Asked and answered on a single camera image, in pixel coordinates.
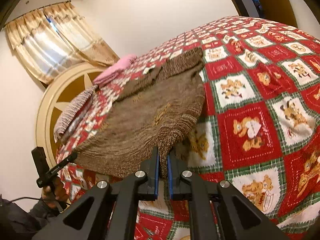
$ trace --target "striped pillow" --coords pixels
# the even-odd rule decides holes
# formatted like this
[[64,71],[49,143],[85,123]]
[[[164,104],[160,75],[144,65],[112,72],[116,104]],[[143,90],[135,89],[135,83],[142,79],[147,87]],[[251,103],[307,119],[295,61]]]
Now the striped pillow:
[[92,87],[82,91],[79,95],[72,99],[66,109],[63,110],[53,128],[53,137],[55,142],[57,142],[63,136],[78,111],[90,99],[97,88],[98,85],[93,85]]

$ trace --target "door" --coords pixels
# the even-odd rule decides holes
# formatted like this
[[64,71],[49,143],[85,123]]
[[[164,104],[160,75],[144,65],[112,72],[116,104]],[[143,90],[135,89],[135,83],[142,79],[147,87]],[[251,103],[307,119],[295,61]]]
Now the door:
[[268,20],[284,23],[294,27],[297,26],[297,21],[294,16],[291,3],[289,0],[259,0],[265,18]]

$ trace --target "headboard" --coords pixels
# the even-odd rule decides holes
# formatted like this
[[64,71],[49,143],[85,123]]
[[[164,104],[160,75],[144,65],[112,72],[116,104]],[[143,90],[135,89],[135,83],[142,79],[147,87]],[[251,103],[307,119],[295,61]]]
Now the headboard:
[[92,86],[92,81],[104,70],[83,62],[61,73],[46,89],[36,119],[36,146],[44,148],[51,168],[56,165],[59,147],[59,142],[55,143],[53,138],[53,128],[59,115],[75,96]]

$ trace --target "bedspread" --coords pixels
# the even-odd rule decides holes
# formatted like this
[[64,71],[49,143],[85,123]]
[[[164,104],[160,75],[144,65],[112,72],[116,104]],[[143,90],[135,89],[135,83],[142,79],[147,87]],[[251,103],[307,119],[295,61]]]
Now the bedspread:
[[[285,24],[225,17],[187,31],[139,57],[96,95],[57,161],[94,136],[130,79],[168,58],[202,47],[202,116],[177,149],[204,179],[229,180],[292,239],[320,209],[320,41]],[[60,177],[72,201],[109,178],[70,164]],[[188,207],[160,181],[155,202],[140,202],[135,239],[189,239]]]

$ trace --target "brown knit sweater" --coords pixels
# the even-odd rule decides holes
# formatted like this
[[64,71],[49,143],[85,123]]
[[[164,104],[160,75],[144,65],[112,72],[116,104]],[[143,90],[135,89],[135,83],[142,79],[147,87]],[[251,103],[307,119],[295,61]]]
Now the brown knit sweater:
[[201,114],[205,92],[198,72],[201,48],[168,60],[137,81],[129,81],[98,133],[76,147],[76,163],[98,173],[125,177],[150,158],[157,145],[160,176],[166,156],[190,132]]

